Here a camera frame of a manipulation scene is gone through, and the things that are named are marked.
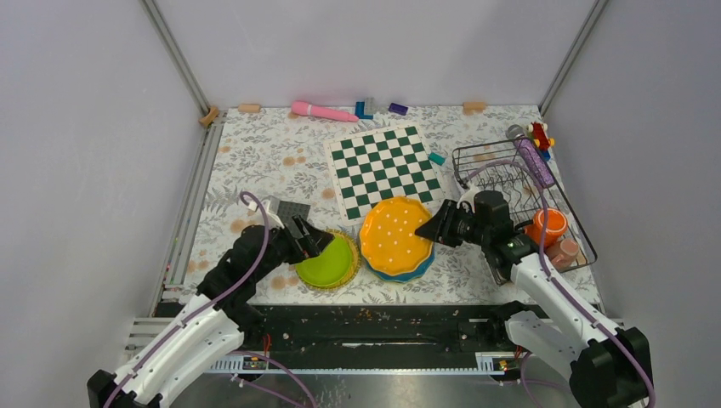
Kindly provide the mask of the blue dotted plate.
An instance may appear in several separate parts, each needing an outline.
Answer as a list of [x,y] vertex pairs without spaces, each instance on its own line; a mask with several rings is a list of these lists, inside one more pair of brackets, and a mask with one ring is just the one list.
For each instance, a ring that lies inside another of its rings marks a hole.
[[413,271],[410,272],[404,272],[400,273],[398,275],[389,275],[384,272],[380,272],[378,270],[373,269],[368,262],[366,262],[366,267],[379,279],[382,281],[389,281],[389,282],[395,282],[395,283],[407,283],[408,281],[413,281],[417,278],[420,278],[426,274],[429,267],[432,265],[433,261],[435,260],[435,255],[432,253],[426,260],[424,260],[418,267],[416,267]]

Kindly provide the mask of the yellow dotted plate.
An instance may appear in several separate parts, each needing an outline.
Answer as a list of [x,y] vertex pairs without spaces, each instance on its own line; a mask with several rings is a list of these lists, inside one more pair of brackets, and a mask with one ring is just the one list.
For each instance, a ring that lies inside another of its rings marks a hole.
[[380,201],[361,226],[361,255],[373,269],[389,275],[413,271],[433,253],[433,242],[414,234],[430,218],[419,200],[393,197]]

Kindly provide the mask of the orange mug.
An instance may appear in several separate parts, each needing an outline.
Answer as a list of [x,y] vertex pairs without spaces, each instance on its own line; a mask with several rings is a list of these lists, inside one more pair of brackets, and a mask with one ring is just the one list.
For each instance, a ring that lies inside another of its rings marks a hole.
[[548,248],[562,238],[568,230],[567,217],[555,208],[538,210],[524,232],[538,245]]

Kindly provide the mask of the pink cup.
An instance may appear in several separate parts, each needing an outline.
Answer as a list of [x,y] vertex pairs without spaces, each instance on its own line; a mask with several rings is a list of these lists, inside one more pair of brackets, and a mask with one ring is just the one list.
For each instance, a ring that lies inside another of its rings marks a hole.
[[569,238],[556,241],[549,246],[545,253],[551,264],[558,270],[568,269],[575,261],[580,253],[579,244]]

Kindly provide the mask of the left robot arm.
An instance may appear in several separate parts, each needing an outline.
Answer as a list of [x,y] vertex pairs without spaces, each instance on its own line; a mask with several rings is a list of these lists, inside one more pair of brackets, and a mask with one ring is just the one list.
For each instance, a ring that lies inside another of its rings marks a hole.
[[315,258],[331,232],[293,217],[300,236],[266,222],[245,228],[175,318],[129,362],[96,371],[87,382],[92,407],[169,407],[202,373],[239,347],[263,341],[262,318],[248,303],[256,285],[283,264]]

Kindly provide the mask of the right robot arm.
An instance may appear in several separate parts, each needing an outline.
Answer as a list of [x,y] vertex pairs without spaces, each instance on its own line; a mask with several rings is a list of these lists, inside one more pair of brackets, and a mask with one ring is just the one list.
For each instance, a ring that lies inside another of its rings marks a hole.
[[553,322],[518,302],[503,305],[487,328],[496,349],[518,345],[554,368],[581,407],[656,405],[647,337],[619,327],[578,295],[542,244],[516,228],[501,192],[478,191],[471,203],[445,200],[416,234],[449,247],[479,246],[491,271],[526,292]]

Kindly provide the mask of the teal small block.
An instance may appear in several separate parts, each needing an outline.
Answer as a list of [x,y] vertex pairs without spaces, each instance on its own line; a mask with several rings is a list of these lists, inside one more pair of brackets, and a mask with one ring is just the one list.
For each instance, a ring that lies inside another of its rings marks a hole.
[[428,157],[431,162],[438,166],[443,166],[446,162],[446,159],[443,156],[440,156],[434,152],[429,153]]

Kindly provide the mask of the green white chessboard mat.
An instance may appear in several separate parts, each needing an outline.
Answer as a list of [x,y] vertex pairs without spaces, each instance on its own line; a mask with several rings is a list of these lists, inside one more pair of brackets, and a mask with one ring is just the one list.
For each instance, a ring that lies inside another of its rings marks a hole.
[[385,199],[407,197],[434,208],[446,198],[423,130],[415,123],[327,140],[324,152],[339,213],[348,226],[362,222]]

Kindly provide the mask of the floral table mat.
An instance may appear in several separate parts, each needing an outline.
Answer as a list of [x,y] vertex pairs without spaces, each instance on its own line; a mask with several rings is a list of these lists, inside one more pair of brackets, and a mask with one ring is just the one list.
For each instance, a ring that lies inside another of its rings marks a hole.
[[[224,125],[213,164],[183,286],[182,302],[195,293],[205,274],[248,226],[259,224],[238,199],[247,190],[260,198],[275,196],[309,205],[316,227],[340,230],[343,220],[328,170],[324,144],[330,139],[374,128],[412,122],[423,133],[427,151],[450,157],[466,145],[502,140],[512,124],[539,118],[533,105],[490,106],[467,115],[459,106],[412,107],[405,116],[377,114],[354,124],[292,118],[286,109],[259,115],[232,111]],[[527,302],[525,292],[498,286],[475,246],[440,246],[429,270],[405,284],[380,280],[361,268],[347,284],[316,290],[298,277],[293,266],[281,266],[258,284],[256,304],[500,304]]]

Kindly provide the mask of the tan wooden block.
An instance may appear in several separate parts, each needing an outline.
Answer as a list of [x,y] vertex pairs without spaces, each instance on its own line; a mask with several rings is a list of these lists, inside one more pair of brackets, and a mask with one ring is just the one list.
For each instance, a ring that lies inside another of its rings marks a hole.
[[481,113],[487,107],[487,103],[484,101],[466,101],[463,103],[463,114],[473,115],[475,113]]
[[246,113],[246,114],[258,114],[262,109],[262,106],[259,104],[239,104],[237,106],[237,110],[240,113]]

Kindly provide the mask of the red yellow toy figure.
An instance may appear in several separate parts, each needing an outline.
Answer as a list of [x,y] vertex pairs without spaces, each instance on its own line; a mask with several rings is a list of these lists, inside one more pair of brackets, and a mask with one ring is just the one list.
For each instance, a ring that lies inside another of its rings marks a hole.
[[548,124],[545,122],[532,122],[528,125],[531,138],[540,151],[548,151],[555,145],[555,139],[548,135]]

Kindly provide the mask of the purple brick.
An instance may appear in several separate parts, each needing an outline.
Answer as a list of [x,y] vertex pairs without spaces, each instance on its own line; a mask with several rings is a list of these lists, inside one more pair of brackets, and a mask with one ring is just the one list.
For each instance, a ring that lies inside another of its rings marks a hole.
[[408,106],[397,104],[397,103],[390,103],[389,107],[388,107],[388,111],[390,113],[400,115],[400,116],[406,116],[408,110],[409,110]]

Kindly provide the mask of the left tan wooden block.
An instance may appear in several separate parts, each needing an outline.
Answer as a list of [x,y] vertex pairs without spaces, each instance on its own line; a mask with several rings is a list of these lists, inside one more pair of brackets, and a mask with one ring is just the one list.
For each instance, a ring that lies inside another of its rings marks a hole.
[[237,106],[237,110],[240,113],[246,113],[246,114],[258,114],[262,109],[262,106],[259,104],[239,104]]

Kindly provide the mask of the blue L-shaped block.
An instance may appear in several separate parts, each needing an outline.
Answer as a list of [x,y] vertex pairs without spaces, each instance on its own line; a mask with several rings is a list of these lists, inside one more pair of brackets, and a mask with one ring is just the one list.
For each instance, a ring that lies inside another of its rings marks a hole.
[[366,103],[364,101],[357,101],[355,103],[355,116],[357,116],[359,120],[373,119],[372,113],[366,113]]

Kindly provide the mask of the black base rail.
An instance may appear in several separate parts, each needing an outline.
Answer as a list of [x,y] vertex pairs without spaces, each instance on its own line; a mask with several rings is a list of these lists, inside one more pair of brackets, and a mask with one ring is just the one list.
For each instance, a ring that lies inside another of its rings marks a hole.
[[514,357],[498,305],[255,305],[241,350],[293,370],[470,369]]

